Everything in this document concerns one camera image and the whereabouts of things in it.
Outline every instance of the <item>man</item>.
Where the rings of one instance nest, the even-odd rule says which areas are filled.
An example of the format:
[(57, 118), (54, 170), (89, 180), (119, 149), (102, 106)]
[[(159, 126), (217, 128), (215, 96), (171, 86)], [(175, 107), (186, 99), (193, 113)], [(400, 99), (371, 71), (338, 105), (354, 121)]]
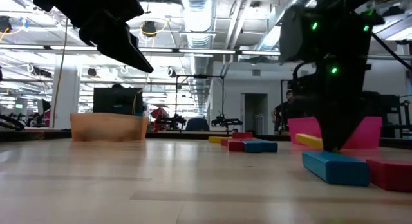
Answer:
[(282, 126), (282, 130), (289, 130), (288, 127), (288, 108), (289, 104), (294, 99), (294, 94), (291, 89), (286, 92), (287, 101), (278, 105), (275, 109), (272, 110), (272, 121), (275, 124), (275, 131), (279, 130), (279, 127)]

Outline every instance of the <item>computer monitor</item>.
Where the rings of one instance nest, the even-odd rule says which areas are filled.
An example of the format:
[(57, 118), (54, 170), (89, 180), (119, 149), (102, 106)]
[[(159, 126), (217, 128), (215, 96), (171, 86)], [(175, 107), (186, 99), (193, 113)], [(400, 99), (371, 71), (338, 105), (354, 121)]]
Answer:
[(95, 88), (93, 112), (123, 115), (142, 114), (143, 97), (141, 90), (142, 88)]

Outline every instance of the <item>table surface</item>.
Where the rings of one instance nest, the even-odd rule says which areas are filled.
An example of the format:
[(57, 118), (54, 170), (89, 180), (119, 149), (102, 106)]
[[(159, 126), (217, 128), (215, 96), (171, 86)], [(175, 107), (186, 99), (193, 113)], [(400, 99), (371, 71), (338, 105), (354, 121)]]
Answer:
[[(229, 153), (204, 140), (0, 147), (0, 223), (411, 223), (412, 194), (328, 185), (305, 147)], [(352, 151), (410, 160), (412, 151)]]

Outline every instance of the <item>doorway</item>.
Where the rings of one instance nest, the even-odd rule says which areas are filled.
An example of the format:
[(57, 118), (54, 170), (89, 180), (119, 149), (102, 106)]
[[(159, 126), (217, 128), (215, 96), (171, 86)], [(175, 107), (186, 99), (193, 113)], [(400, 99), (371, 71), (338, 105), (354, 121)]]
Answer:
[(253, 131), (256, 135), (268, 134), (268, 95), (242, 93), (243, 131)]

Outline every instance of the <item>yellow block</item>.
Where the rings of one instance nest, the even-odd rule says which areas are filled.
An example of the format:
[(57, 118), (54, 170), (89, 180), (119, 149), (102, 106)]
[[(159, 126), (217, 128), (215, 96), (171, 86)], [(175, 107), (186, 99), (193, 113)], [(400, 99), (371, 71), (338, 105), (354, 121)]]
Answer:
[(301, 144), (310, 146), (310, 147), (315, 147), (317, 149), (323, 149), (322, 138), (317, 138), (317, 137), (306, 135), (306, 134), (296, 134), (296, 141), (298, 141)]
[(209, 136), (209, 143), (220, 144), (221, 140), (228, 140), (232, 137), (218, 137), (218, 136)]

